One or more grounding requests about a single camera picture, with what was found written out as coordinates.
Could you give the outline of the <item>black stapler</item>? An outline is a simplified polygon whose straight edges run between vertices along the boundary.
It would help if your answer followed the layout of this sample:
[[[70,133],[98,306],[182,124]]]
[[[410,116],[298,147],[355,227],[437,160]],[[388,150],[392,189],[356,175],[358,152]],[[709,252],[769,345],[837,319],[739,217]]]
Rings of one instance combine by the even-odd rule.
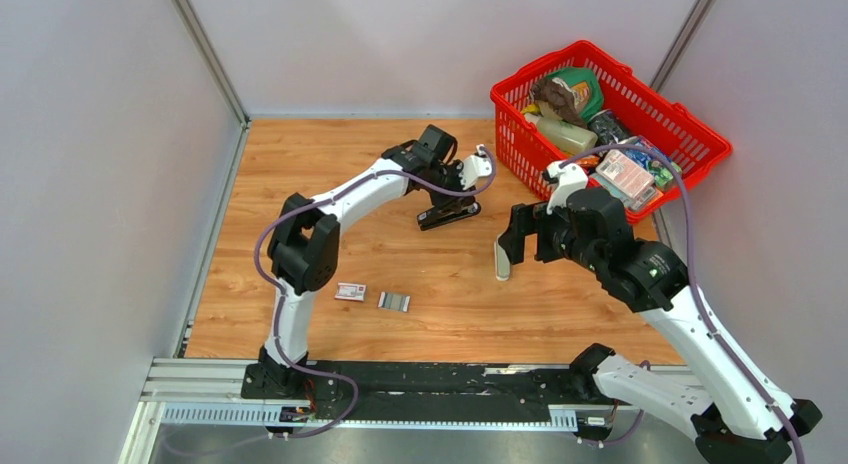
[[[434,206],[417,216],[417,224],[421,231],[428,231],[474,217],[481,211],[482,206],[477,202],[466,205]]]

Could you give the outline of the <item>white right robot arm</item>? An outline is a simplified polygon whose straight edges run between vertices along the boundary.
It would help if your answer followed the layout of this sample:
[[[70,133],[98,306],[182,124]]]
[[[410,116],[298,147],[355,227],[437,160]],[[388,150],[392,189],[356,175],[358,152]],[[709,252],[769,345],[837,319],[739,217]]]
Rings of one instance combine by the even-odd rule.
[[[583,402],[602,396],[638,407],[688,437],[710,463],[803,462],[801,438],[820,422],[811,401],[771,381],[719,322],[685,263],[668,246],[634,235],[622,203],[605,189],[571,193],[561,203],[517,204],[497,238],[508,274],[537,239],[539,262],[572,261],[657,330],[698,380],[684,385],[595,343],[570,364]]]

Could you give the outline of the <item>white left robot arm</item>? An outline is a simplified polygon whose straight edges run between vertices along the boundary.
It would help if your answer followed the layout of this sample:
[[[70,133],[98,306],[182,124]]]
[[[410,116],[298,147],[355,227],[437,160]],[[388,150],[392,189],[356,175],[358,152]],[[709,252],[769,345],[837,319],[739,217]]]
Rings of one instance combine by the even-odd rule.
[[[346,183],[307,198],[290,195],[279,217],[262,231],[253,261],[275,289],[269,336],[256,363],[246,368],[246,399],[290,399],[304,391],[308,328],[317,293],[338,268],[343,234],[381,206],[425,190],[430,209],[417,218],[420,230],[480,213],[477,194],[495,177],[493,156],[480,145],[458,159],[457,139],[429,125],[417,139],[383,151],[365,171]]]

